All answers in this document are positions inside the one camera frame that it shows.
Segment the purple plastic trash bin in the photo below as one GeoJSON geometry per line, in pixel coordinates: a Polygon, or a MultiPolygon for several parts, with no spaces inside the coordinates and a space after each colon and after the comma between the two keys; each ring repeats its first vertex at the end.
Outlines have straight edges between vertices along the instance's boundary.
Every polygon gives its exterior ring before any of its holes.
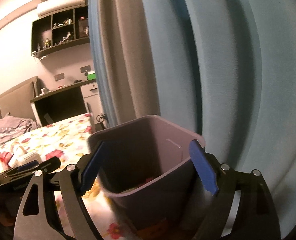
{"type": "Polygon", "coordinates": [[[157,234],[176,223],[195,187],[189,145],[205,139],[157,115],[147,115],[92,134],[108,157],[99,170],[102,189],[138,234],[157,234]]]}

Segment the white drawer cabinet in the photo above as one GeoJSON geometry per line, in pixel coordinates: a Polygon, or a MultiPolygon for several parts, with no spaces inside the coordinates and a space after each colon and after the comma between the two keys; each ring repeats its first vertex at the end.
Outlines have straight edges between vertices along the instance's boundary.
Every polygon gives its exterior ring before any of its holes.
{"type": "Polygon", "coordinates": [[[97,116],[103,114],[103,108],[97,82],[81,86],[81,92],[87,111],[93,114],[94,122],[98,124],[97,116]]]}

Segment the dark wall shelf unit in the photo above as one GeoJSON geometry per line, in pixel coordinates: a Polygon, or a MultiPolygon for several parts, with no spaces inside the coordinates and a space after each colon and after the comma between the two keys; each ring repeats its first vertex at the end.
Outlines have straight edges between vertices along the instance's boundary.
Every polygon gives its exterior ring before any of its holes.
{"type": "Polygon", "coordinates": [[[56,12],[32,23],[31,54],[38,59],[89,42],[87,6],[56,12]]]}

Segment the grey upholstered headboard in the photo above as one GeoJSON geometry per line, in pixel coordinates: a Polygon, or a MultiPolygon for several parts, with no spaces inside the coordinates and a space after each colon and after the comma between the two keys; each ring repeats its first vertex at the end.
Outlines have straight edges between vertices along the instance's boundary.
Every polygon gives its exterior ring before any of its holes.
{"type": "Polygon", "coordinates": [[[38,76],[15,85],[0,95],[0,119],[6,114],[11,116],[35,120],[30,101],[40,92],[38,76]]]}

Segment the blue and grey curtain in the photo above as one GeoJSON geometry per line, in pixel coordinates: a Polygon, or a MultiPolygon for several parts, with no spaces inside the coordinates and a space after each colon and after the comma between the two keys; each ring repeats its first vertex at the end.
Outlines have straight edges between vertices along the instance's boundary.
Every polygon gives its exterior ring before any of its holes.
{"type": "Polygon", "coordinates": [[[296,239],[296,0],[88,0],[109,124],[156,114],[260,170],[296,239]]]}

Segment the green box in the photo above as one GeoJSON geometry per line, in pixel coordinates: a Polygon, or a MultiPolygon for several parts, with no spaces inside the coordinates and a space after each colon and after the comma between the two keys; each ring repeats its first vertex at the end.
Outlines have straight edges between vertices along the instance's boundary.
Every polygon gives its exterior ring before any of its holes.
{"type": "Polygon", "coordinates": [[[87,72],[87,79],[88,80],[94,80],[94,79],[96,79],[96,73],[95,73],[94,70],[87,72]]]}

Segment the dark wooden desk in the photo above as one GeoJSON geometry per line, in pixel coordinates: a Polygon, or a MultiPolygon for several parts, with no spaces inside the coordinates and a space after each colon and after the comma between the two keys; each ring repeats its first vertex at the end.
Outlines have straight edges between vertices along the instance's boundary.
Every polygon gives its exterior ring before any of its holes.
{"type": "Polygon", "coordinates": [[[89,113],[90,103],[86,98],[96,91],[96,80],[87,80],[51,90],[30,100],[30,104],[41,126],[62,121],[80,114],[89,113]]]}

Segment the white air conditioner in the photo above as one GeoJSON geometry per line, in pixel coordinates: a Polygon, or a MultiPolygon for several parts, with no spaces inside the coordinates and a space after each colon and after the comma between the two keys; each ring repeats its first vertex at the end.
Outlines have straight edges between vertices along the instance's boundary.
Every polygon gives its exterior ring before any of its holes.
{"type": "Polygon", "coordinates": [[[37,5],[37,15],[39,18],[55,14],[74,7],[85,6],[85,0],[47,0],[37,5]]]}

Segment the floral bed sheet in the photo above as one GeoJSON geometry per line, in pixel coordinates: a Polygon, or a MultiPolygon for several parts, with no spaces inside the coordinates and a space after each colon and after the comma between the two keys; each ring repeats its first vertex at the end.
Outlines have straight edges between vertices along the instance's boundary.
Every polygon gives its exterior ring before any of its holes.
{"type": "MultiPolygon", "coordinates": [[[[36,152],[42,161],[60,159],[61,171],[69,164],[90,153],[87,139],[92,133],[92,114],[81,114],[63,121],[40,127],[0,146],[0,173],[11,167],[13,154],[36,152]]],[[[103,239],[134,239],[128,226],[118,218],[96,180],[82,200],[103,239]]]]}

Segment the white grid paper cup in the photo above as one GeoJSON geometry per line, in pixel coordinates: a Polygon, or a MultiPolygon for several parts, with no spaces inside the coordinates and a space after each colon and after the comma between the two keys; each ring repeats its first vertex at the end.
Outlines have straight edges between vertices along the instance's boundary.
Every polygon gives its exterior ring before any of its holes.
{"type": "Polygon", "coordinates": [[[9,167],[13,168],[30,163],[31,161],[37,161],[38,163],[41,163],[42,159],[40,155],[36,152],[31,152],[23,155],[13,154],[8,165],[9,167]]]}

